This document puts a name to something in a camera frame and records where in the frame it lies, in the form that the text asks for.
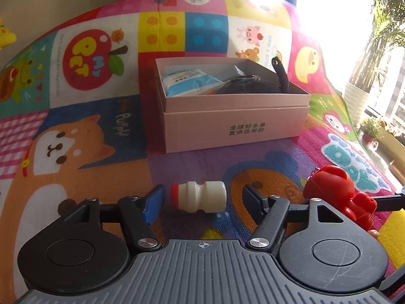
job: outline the potted plant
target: potted plant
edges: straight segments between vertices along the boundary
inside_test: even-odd
[[[374,0],[372,13],[373,30],[343,94],[354,126],[367,107],[374,82],[385,76],[379,68],[384,53],[405,46],[405,0]]]
[[[375,139],[381,134],[381,126],[376,118],[368,118],[361,124],[363,130],[362,140],[366,146],[374,143]]]

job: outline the pink box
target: pink box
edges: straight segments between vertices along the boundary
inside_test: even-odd
[[[277,75],[247,59],[179,57],[156,59],[157,100],[166,152],[182,152],[299,136],[311,95],[290,82],[289,93],[166,97],[166,66],[228,64],[279,84]]]

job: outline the crosshair marking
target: crosshair marking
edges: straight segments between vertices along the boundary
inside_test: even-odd
[[[206,242],[201,242],[201,243],[198,244],[198,246],[199,246],[200,248],[204,249],[204,248],[208,248],[208,246],[210,246],[210,244],[208,244],[208,243],[206,243]]]

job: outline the red toy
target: red toy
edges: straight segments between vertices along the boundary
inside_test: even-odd
[[[326,201],[366,231],[373,226],[371,214],[377,209],[377,202],[364,192],[355,193],[353,181],[342,168],[317,169],[308,177],[302,194],[307,199]]]

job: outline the play mat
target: play mat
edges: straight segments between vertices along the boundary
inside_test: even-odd
[[[248,37],[248,31],[254,35]],[[237,56],[271,68],[275,55],[290,81],[312,94],[301,136],[163,153],[155,58]],[[27,290],[17,267],[21,246],[88,197],[114,203],[144,195],[156,184],[169,189],[172,183],[221,180],[228,191],[226,211],[187,214],[167,207],[153,230],[161,241],[245,241],[256,227],[242,204],[245,184],[303,203],[311,171],[336,164],[358,190],[393,192],[359,144],[345,103],[325,76],[319,44],[301,31],[295,8],[286,2],[111,4],[58,26],[21,51],[0,73],[0,86],[1,304]],[[210,131],[201,129],[206,136]],[[404,212],[377,213],[374,219],[392,273],[405,260]],[[120,233],[116,224],[104,228]]]

